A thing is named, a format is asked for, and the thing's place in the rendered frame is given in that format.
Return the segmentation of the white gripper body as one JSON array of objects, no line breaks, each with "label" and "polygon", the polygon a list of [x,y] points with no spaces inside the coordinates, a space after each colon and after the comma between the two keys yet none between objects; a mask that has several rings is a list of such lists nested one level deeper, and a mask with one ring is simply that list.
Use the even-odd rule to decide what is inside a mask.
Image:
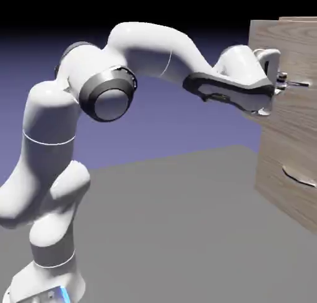
[{"label": "white gripper body", "polygon": [[275,95],[277,76],[279,74],[280,51],[278,49],[264,49],[261,51],[261,65],[271,83],[271,96]]}]

